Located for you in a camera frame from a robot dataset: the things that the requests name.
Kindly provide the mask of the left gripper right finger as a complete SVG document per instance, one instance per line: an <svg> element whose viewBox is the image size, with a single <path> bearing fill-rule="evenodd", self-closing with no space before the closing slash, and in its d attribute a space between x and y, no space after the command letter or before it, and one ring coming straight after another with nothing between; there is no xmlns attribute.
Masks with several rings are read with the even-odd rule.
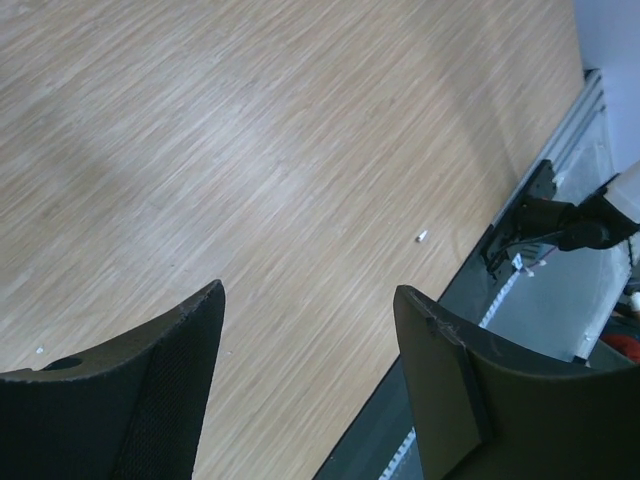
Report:
<svg viewBox="0 0 640 480"><path fill-rule="evenodd" d="M401 285L397 341L427 479L635 479L639 369L504 339Z"/></svg>

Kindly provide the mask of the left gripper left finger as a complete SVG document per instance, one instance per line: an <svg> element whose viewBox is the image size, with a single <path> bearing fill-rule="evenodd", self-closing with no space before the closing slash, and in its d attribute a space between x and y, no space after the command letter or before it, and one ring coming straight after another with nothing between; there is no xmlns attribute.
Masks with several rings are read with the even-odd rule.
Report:
<svg viewBox="0 0 640 480"><path fill-rule="evenodd" d="M191 478L223 321L215 280L104 343L2 373L2 478Z"/></svg>

